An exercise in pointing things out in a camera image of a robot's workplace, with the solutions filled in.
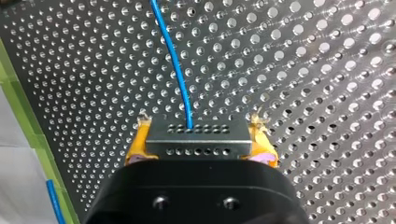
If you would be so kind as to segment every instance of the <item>hole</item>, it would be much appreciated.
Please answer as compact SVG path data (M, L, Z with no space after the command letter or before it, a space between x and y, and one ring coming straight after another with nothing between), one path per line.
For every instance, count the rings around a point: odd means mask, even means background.
M214 8L213 3L211 3L211 2L205 3L205 11L211 12L211 11L213 11L213 8Z
M372 43L372 44L378 44L380 41L381 41L381 39L382 39L382 36L381 36L381 34L379 34L379 33L374 33L374 34L372 34L371 36L370 36L370 43Z
M343 23L343 25L347 26L350 23L353 22L353 16L350 14L346 14L345 16L343 16L343 18L341 19L341 23Z
M263 83L265 80L267 80L267 77L265 75L258 75L257 76L257 82L258 83Z
M192 149L186 148L185 153L186 153L186 155L188 155L188 156L192 155Z
M210 155L210 153L212 153L212 149L206 148L206 149L204 150L204 154L205 154L206 156Z
M236 19L234 19L234 18L228 19L227 25L228 25L228 27L230 27L230 28L234 28L234 27L236 26Z
M268 14L268 16L269 16L270 18L274 18L274 17L277 16L278 11L277 11L276 7L270 7L270 8L268 9L267 14Z
M278 50L277 52L275 52L274 54L274 58L277 61L282 60L285 57L285 53L282 50Z
M299 2L292 2L290 4L290 11L291 12L298 12L301 8L301 5Z
M215 156L218 156L219 153L220 153L220 149L219 149L219 148L215 148L215 149L213 150L213 154L214 154Z
M354 45L355 45L355 40L352 39L352 38L347 38L347 39L344 41L344 47L345 47L346 49L350 49L350 48L352 48Z
M214 22L210 23L209 25L209 31L211 33L215 33L219 29L218 25Z
M304 27L302 25L300 25L300 24L295 25L294 28L293 28L293 33L295 35L300 35L300 34L303 33L303 31L304 31Z
M282 36L282 33L280 33L279 30L275 29L272 33L271 33L271 37L274 40L278 40L280 37Z
M254 14L253 12L250 12L249 14L247 14L247 21L249 23L253 23L257 20L257 16L256 14Z
M229 7L232 4L233 4L233 0L223 0L223 5L225 7Z
M231 150L230 150L229 148L225 148L225 149L223 150L223 155L224 155L224 156L228 156L228 155L230 155L230 153L231 153Z
M236 210L240 207L240 202L233 197L228 197L224 199L223 206L228 210Z
M306 48L304 48L304 47L297 48L296 54L299 57L303 57L306 54Z
M237 49L241 46L241 41L239 41L238 39L234 39L233 41L231 41L231 47L233 47L234 49Z
M175 153L175 151L174 151L172 148L166 149L166 154L167 154L168 156L171 156L171 155L173 155L174 153Z
M169 200L165 196L158 196L154 199L152 206L157 210L164 210L169 205Z
M260 43L260 36L259 35L252 35L251 38L250 38L250 42L252 44Z
M199 155L202 154L202 150L201 150L200 148L196 148L196 149L194 150L194 154L197 155L197 156L199 156Z
M318 30L324 30L324 29L326 29L327 26L328 26L328 23L325 20L320 20L317 23Z
M256 56L254 56L253 61L255 64L261 64L264 61L264 58L260 54L258 54Z
M326 0L314 0L314 5L315 7L321 7L324 5L325 2Z
M187 9L187 15L189 15L189 17L195 16L195 8L189 7L189 9Z
M176 154L177 154L178 156L180 156L181 154L183 154L183 150L182 150L181 148L177 148L177 149L176 149Z
M370 20L375 21L379 15L381 15L381 10L379 10L378 8L373 8L370 10L368 16L370 18Z

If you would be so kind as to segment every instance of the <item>green edge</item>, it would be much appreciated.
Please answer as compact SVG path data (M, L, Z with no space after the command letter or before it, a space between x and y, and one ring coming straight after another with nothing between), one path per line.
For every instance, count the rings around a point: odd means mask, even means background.
M46 136L43 134L40 125L35 117L32 107L23 91L20 81L15 73L11 61L9 60L0 39L0 85L8 99L8 102L14 111L15 117L20 124L31 148L40 159L47 179L52 179L58 194L59 203L64 213L66 223L78 224L78 217L74 211L73 204L70 201L67 190L64 187L61 175L56 166L50 146Z

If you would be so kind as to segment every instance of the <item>white surface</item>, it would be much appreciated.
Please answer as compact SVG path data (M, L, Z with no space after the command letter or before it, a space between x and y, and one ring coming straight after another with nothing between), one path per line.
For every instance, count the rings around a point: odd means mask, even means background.
M0 224L57 223L46 180L0 87Z
M1 87L0 147L30 147Z
M34 150L0 147L0 224L57 223Z

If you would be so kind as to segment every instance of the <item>blue wire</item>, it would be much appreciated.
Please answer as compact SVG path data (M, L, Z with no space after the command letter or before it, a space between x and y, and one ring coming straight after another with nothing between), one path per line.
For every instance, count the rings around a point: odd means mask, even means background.
M172 43L171 36L169 35L168 31L166 30L166 24L163 21L163 16L161 15L160 8L158 7L157 0L149 0L151 3L152 11L154 12L154 16L157 19L158 25L160 26L161 33L163 34L163 38L165 39L166 47L168 47L168 51L171 54L172 58L172 65L175 68L178 87L181 91L181 98L183 99L184 103L184 111L186 113L186 121L187 121L187 128L192 129L193 121L192 121L192 113L191 113L191 105L189 100L189 94L186 90L186 84L184 83L183 72L180 69L180 64L178 61L177 53Z
M49 199L52 203L53 211L55 212L56 219L59 224L66 224L64 215L62 214L61 206L59 205L58 196L56 195L55 187L52 180L47 180L47 190L49 192Z

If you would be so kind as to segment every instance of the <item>perforated surface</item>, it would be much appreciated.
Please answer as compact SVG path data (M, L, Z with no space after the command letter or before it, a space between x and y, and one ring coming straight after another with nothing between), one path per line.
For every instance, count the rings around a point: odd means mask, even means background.
M260 105L312 223L396 223L394 1L161 1L196 119ZM136 115L183 119L148 1L35 1L1 36L80 219Z

